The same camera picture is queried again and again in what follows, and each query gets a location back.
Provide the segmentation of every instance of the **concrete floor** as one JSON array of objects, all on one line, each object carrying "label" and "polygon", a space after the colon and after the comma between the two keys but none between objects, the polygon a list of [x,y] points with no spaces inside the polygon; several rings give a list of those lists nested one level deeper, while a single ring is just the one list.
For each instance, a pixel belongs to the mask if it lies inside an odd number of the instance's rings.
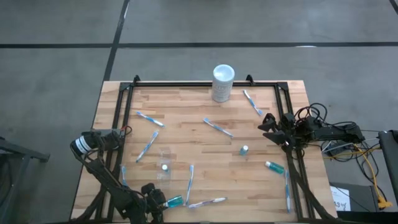
[{"label": "concrete floor", "polygon": [[[0,0],[0,44],[111,43],[123,0]],[[398,40],[388,0],[137,0],[121,42],[385,42]],[[90,129],[110,49],[0,49],[0,136],[51,153],[32,162],[14,223],[69,218],[81,165],[68,144]],[[304,80],[329,122],[398,129],[397,47],[119,49],[111,80]],[[366,133],[373,138],[374,133]],[[398,211],[381,152],[377,182]],[[370,185],[355,161],[325,162],[329,180]]]}]

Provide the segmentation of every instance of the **wooden table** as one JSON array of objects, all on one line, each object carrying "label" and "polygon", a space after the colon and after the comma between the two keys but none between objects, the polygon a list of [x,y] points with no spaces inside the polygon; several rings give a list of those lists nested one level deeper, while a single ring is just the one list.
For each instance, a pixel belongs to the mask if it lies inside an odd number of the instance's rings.
[{"label": "wooden table", "polygon": [[[95,129],[111,128],[119,84],[104,82]],[[288,84],[294,111],[308,106],[304,82],[288,81]],[[247,89],[264,115],[256,113],[243,95],[243,89]],[[136,111],[159,120],[166,128],[139,117]],[[268,112],[279,119],[274,90],[268,87],[234,87],[230,100],[225,103],[212,101],[209,87],[134,87],[129,115],[132,134],[126,138],[122,161],[127,167],[127,183],[135,190],[148,182],[158,184],[160,149],[167,148],[172,160],[169,187],[162,189],[167,198],[176,195],[185,198],[189,166],[193,164],[190,203],[218,197],[228,197],[228,200],[194,210],[185,207],[168,209],[164,212],[165,222],[295,221],[295,213],[286,211],[284,178],[264,166],[265,161],[272,161],[287,167],[285,153],[257,129]],[[204,117],[231,132],[234,138],[205,124]],[[136,163],[138,154],[156,129],[160,130],[159,136]],[[249,146],[247,156],[239,155],[243,145]],[[319,148],[306,148],[304,161],[311,190],[328,212],[336,216]],[[83,169],[72,218],[84,211],[99,189],[99,182]],[[305,211],[303,193],[300,196]],[[113,220],[123,222],[116,211]]]}]

